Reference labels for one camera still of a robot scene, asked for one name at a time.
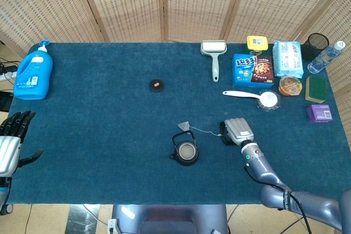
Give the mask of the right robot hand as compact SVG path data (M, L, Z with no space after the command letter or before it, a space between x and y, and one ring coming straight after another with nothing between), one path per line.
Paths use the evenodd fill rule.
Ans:
M244 142L253 142L254 133L244 118L231 118L220 122L222 142L227 145L243 146Z

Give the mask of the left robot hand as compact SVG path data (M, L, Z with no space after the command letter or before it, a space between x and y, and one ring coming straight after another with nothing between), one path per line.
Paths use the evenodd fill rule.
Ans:
M35 112L16 112L1 123L1 178L11 178L18 168L35 162L43 149L20 159L21 146Z

